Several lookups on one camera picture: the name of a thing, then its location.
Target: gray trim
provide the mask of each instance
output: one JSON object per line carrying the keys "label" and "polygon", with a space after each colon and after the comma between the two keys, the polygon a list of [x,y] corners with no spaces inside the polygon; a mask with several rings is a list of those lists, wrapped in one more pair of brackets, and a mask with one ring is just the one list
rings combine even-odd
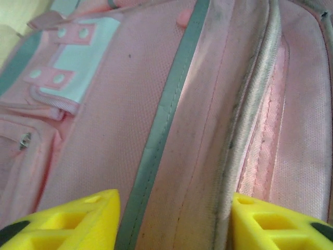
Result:
{"label": "gray trim", "polygon": [[210,0],[197,0],[162,92],[130,198],[120,224],[116,250],[134,250],[171,123],[201,34]]}
{"label": "gray trim", "polygon": [[114,3],[113,0],[108,0],[108,3],[111,9],[118,9],[118,6]]}

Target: pink mesh fabric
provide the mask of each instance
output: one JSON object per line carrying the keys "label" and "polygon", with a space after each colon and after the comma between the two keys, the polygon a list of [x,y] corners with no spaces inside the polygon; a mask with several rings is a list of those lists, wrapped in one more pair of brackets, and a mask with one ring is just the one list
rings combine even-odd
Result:
{"label": "pink mesh fabric", "polygon": [[184,32],[177,17],[193,4],[172,1],[124,13],[49,175],[39,210],[115,188],[124,211]]}
{"label": "pink mesh fabric", "polygon": [[7,185],[10,169],[15,161],[18,142],[0,136],[0,198]]}

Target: backpack pocket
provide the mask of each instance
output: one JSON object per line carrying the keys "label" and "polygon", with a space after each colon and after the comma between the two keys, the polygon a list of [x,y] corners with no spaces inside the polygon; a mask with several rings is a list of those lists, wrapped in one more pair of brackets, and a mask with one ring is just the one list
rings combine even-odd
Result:
{"label": "backpack pocket", "polygon": [[60,141],[57,130],[42,121],[0,115],[0,226],[34,212]]}

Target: stitching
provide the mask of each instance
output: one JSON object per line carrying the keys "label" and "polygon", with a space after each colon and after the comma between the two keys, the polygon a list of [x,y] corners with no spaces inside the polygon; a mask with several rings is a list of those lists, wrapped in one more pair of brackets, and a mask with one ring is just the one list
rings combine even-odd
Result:
{"label": "stitching", "polygon": [[[180,86],[181,80],[182,80],[182,78],[183,78],[183,75],[184,75],[184,72],[185,72],[185,67],[186,67],[186,64],[187,64],[188,59],[189,59],[189,56],[190,56],[190,51],[191,51],[191,49],[193,48],[193,44],[194,44],[194,42],[191,43],[191,46],[190,46],[190,48],[189,48],[189,50],[188,50],[188,55],[187,55],[186,60],[185,60],[185,62],[184,62],[183,71],[182,71],[181,76],[180,76],[180,79],[179,79],[179,81],[178,81],[176,91],[175,91],[175,93],[174,93],[174,95],[173,95],[173,99],[172,99],[172,102],[171,102],[171,106],[170,106],[170,109],[169,109],[169,112],[168,112],[168,117],[167,117],[167,120],[166,120],[166,122],[165,122],[165,124],[164,124],[162,134],[165,133],[165,130],[166,130],[166,128],[167,128],[168,121],[169,121],[170,114],[171,114],[171,110],[172,110],[172,106],[174,105],[174,101],[175,101],[175,98],[176,98],[176,94],[177,94],[177,92],[180,90],[180,89],[179,89],[179,86]],[[160,141],[159,141],[159,143],[158,143],[158,148],[157,148],[157,150],[156,150],[156,153],[160,150],[161,142],[162,142],[162,137],[161,137],[161,139],[160,139]],[[151,170],[150,170],[150,173],[149,173],[148,181],[146,182],[145,192],[144,192],[144,195],[142,196],[142,199],[141,199],[141,202],[140,202],[140,209],[139,209],[139,211],[138,211],[138,213],[137,213],[137,215],[136,215],[135,221],[134,221],[134,225],[133,225],[133,228],[132,228],[132,232],[131,232],[131,236],[130,236],[130,240],[129,240],[129,244],[128,244],[127,248],[129,248],[129,246],[130,246],[130,244],[131,244],[131,242],[132,242],[134,229],[135,229],[136,226],[137,226],[137,220],[138,220],[138,216],[139,216],[139,214],[140,214],[140,212],[141,212],[141,210],[142,210],[142,204],[143,204],[143,201],[144,201],[144,197],[147,195],[148,183],[150,182],[150,179],[151,179],[151,177],[152,177],[152,172],[153,172],[153,170],[154,170],[154,168],[155,168],[155,165],[156,165],[156,163],[157,163],[157,155],[156,155],[156,153],[155,153],[154,163],[153,163],[153,165],[151,166]]]}
{"label": "stitching", "polygon": [[261,158],[261,155],[262,155],[262,149],[263,149],[263,138],[264,138],[264,135],[267,131],[267,120],[268,120],[268,114],[270,113],[270,110],[271,110],[271,103],[272,103],[272,92],[273,92],[273,87],[271,87],[271,91],[270,91],[270,100],[268,102],[268,110],[267,110],[267,113],[266,113],[266,119],[265,119],[265,125],[264,125],[264,130],[263,130],[263,133],[262,133],[262,136],[261,136],[261,144],[260,144],[260,150],[259,150],[259,156],[258,156],[258,160],[257,160],[257,164],[256,164],[256,167],[255,167],[255,181],[254,181],[254,185],[253,185],[253,188],[252,188],[252,197],[254,196],[254,190],[255,190],[255,187],[257,185],[257,180],[258,180],[258,172],[259,172],[259,165],[260,165],[260,158]]}
{"label": "stitching", "polygon": [[[24,127],[26,127],[26,128],[31,128],[31,129],[33,129],[35,132],[36,132],[36,134],[39,136],[39,141],[41,141],[41,135],[40,135],[40,132],[39,132],[39,129],[38,128],[36,128],[35,126],[33,126],[33,125],[30,125],[30,124],[24,124],[24,123],[21,123],[21,122],[16,122],[16,121],[12,121],[12,120],[6,120],[6,119],[0,119],[0,120],[2,120],[2,121],[4,121],[4,122],[10,122],[10,123],[13,123],[13,124],[16,124],[16,125],[21,125],[21,126],[24,126]],[[39,152],[40,151],[40,146],[38,146],[37,147],[37,152]],[[26,155],[23,155],[22,156],[22,162],[24,162],[25,161],[25,159],[26,159]],[[39,164],[39,162],[40,162],[40,157],[38,156],[37,157],[37,159],[34,161],[34,164],[35,164],[35,166],[36,165],[38,165]],[[31,173],[31,175],[30,175],[30,178],[29,178],[29,183],[31,183],[31,179],[35,176],[35,172],[36,172],[36,167],[33,167],[33,169],[32,169],[32,173]],[[15,176],[15,180],[16,180],[16,182],[15,182],[15,184],[14,184],[14,187],[13,187],[13,189],[17,189],[17,187],[18,187],[18,181],[17,181],[17,179],[18,179],[18,175],[19,175],[19,173],[21,172],[21,168],[19,168],[18,170],[16,170],[16,173],[17,173],[17,175]],[[9,202],[8,202],[8,204],[11,204],[12,202],[13,202],[13,197],[10,197],[9,198]],[[21,208],[19,208],[19,210],[18,210],[18,213],[20,214],[20,213],[22,213],[22,210],[23,210],[23,208],[21,207]],[[5,218],[1,218],[0,219],[0,222],[2,223],[2,222],[4,222],[5,221]]]}
{"label": "stitching", "polygon": [[177,219],[177,225],[176,225],[176,229],[175,229],[175,233],[174,233],[174,239],[173,239],[172,249],[175,249],[175,242],[176,242],[176,236],[177,236],[177,230],[178,230],[178,226],[179,226],[179,221],[180,221],[181,214],[182,214],[182,211],[183,211],[183,208],[184,208],[184,203],[185,203],[186,197],[187,197],[187,195],[188,195],[189,187],[190,187],[191,184],[192,184],[193,177],[194,177],[194,173],[196,172],[196,168],[197,168],[197,165],[198,165],[198,160],[199,160],[200,151],[202,150],[202,147],[201,147],[201,146],[202,146],[202,142],[203,142],[203,136],[204,136],[204,132],[205,132],[205,130],[206,130],[208,117],[209,117],[209,114],[210,114],[210,111],[211,111],[211,106],[212,106],[213,98],[214,98],[214,94],[215,94],[215,91],[216,91],[217,81],[218,81],[218,79],[219,79],[219,74],[220,74],[220,71],[221,71],[221,68],[222,68],[222,61],[223,61],[223,55],[224,55],[224,52],[225,52],[225,49],[226,49],[226,44],[227,44],[227,43],[225,43],[225,45],[224,45],[224,49],[223,49],[223,52],[222,52],[222,58],[221,58],[221,62],[220,62],[220,67],[219,67],[219,70],[218,70],[217,75],[216,75],[216,80],[215,80],[214,90],[213,90],[213,93],[212,93],[212,97],[211,97],[210,105],[209,105],[209,108],[208,108],[207,116],[206,116],[205,123],[204,123],[204,127],[203,127],[203,133],[202,133],[201,140],[200,140],[199,152],[198,152],[198,155],[197,155],[197,159],[196,159],[195,167],[194,167],[194,169],[193,169],[193,171],[192,171],[191,180],[190,180],[190,182],[189,182],[189,184],[188,184],[188,186],[187,186],[186,193],[185,193],[185,196],[184,196],[184,199],[183,199],[183,202],[182,202],[182,206],[181,206],[181,208],[180,208],[179,216],[178,216],[178,219]]}
{"label": "stitching", "polygon": [[[285,48],[285,51],[284,51],[284,62],[283,62],[283,74],[285,74],[285,66],[286,66],[286,61],[287,61],[287,56],[286,56],[286,52],[287,52],[287,49]],[[276,114],[276,122],[275,122],[275,125],[274,125],[274,134],[273,134],[273,140],[272,140],[272,143],[275,141],[275,139],[278,137],[278,134],[279,134],[279,131],[278,131],[278,124],[280,125],[281,124],[281,120],[280,120],[280,123],[278,122],[278,118],[280,117],[281,119],[281,116],[282,116],[282,110],[281,110],[281,103],[282,103],[282,100],[284,99],[283,98],[283,93],[284,93],[284,89],[285,89],[285,86],[286,86],[286,78],[283,77],[283,82],[282,82],[282,86],[280,87],[280,91],[279,91],[279,101],[278,101],[278,106],[277,106],[277,114]],[[273,171],[274,171],[274,165],[272,165],[272,162],[273,162],[273,159],[275,159],[273,157],[273,152],[271,151],[271,157],[270,157],[270,160],[268,162],[268,169],[267,169],[267,173],[266,173],[266,180],[265,180],[265,183],[264,183],[264,193],[263,193],[263,197],[264,198],[268,198],[268,190],[269,190],[269,185],[268,185],[268,177],[270,176],[271,177],[271,180],[272,180],[272,176],[273,176]]]}
{"label": "stitching", "polygon": [[256,136],[256,134],[257,134],[257,132],[254,131],[253,137],[251,138],[250,144],[249,144],[248,149],[247,149],[247,153],[246,153],[245,160],[244,160],[244,166],[241,170],[240,178],[239,178],[239,182],[238,182],[238,188],[237,188],[238,193],[242,193],[243,181],[244,181],[244,178],[245,178],[245,174],[248,170],[249,152],[251,152],[251,150],[253,148],[253,141],[254,141],[253,138]]}

